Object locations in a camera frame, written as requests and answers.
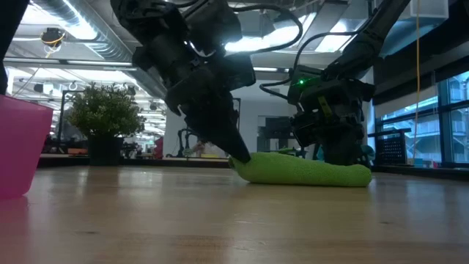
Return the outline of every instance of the pipe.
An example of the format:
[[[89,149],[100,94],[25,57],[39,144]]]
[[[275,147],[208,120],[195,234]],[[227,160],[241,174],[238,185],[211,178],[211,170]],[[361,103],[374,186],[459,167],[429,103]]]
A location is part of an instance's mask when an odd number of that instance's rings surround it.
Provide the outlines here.
[[[103,59],[131,62],[133,53],[114,33],[111,27],[84,0],[33,0],[33,6],[57,18],[60,26]],[[158,76],[151,76],[140,68],[129,75],[149,95],[164,98],[166,88]]]

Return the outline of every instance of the pink cup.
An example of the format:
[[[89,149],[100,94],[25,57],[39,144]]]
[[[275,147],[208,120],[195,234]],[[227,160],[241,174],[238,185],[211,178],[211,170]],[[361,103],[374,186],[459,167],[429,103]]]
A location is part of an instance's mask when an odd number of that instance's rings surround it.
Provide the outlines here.
[[[0,198],[29,191],[53,110],[0,95]]]

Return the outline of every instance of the glass window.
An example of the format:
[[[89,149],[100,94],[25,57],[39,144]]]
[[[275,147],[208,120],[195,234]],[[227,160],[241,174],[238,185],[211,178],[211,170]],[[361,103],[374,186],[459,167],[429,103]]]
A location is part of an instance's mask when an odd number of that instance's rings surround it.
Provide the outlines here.
[[[469,108],[451,112],[451,133],[453,139],[453,160],[469,163]]]
[[[451,103],[469,99],[468,92],[469,72],[448,79],[448,90]]]
[[[386,124],[384,131],[392,129],[410,128],[412,132],[405,134],[407,158],[413,157],[414,142],[417,144],[416,158],[424,161],[441,162],[440,150],[440,120],[437,114],[419,117],[417,124],[417,139],[414,140],[415,119]]]
[[[427,110],[427,109],[436,109],[438,107],[438,96],[434,96],[432,98],[428,98],[426,100],[422,100],[418,103],[418,110]],[[403,109],[394,111],[389,114],[385,114],[381,117],[382,120],[388,120],[395,117],[401,117],[406,114],[415,113],[417,109],[417,104],[414,103],[412,106],[404,107]]]

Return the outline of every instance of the wooden table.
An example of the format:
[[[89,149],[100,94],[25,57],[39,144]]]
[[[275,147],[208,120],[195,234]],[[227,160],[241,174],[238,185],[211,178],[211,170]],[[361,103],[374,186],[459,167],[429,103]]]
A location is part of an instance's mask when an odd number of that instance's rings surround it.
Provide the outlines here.
[[[40,169],[0,201],[1,264],[469,263],[469,186],[251,185],[229,169]]]

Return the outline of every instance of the potted plant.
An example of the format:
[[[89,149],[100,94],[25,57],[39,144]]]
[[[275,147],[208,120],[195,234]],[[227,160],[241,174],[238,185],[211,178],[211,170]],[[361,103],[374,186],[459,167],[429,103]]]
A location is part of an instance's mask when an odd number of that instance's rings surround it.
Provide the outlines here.
[[[123,138],[144,130],[144,117],[125,89],[95,88],[92,84],[71,99],[73,110],[67,118],[88,138],[92,166],[119,164]]]

